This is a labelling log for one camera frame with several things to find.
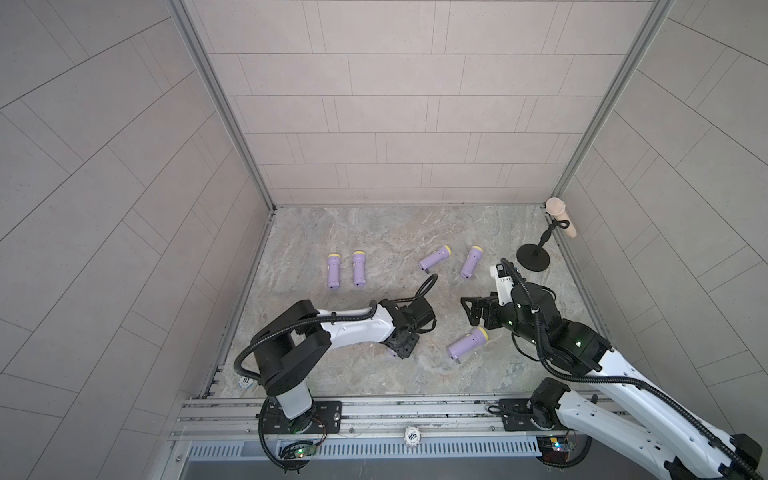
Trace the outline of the purple flashlight horizontal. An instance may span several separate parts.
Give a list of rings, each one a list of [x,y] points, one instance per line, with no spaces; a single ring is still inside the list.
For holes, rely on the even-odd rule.
[[[357,287],[366,285],[366,253],[364,251],[355,251],[352,255],[353,263],[353,283]]]

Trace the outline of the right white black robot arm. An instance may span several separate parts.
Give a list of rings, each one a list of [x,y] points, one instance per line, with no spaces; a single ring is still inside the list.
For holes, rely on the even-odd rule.
[[[591,327],[561,316],[555,293],[524,279],[507,259],[492,267],[496,291],[460,302],[471,325],[490,321],[532,344],[547,372],[525,401],[490,412],[542,431],[579,432],[659,479],[759,479],[763,449],[729,434],[648,380]]]

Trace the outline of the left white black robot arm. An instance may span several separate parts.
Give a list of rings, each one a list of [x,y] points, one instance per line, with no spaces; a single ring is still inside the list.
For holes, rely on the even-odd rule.
[[[407,298],[372,301],[358,310],[331,311],[300,300],[258,331],[233,361],[234,371],[260,385],[268,402],[279,406],[294,432],[306,429],[317,410],[307,377],[329,351],[358,344],[381,344],[407,359],[420,336],[437,319],[426,300],[436,273]]]

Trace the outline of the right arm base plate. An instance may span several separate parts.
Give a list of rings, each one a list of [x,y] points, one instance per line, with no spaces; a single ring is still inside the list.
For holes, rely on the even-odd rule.
[[[487,412],[501,418],[506,431],[566,431],[552,406],[529,399],[500,399]]]

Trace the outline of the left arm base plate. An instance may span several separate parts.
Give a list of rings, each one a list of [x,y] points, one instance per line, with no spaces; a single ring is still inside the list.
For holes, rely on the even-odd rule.
[[[337,434],[342,407],[341,401],[315,401],[308,412],[289,420],[277,400],[267,398],[259,414],[259,431],[267,435]]]

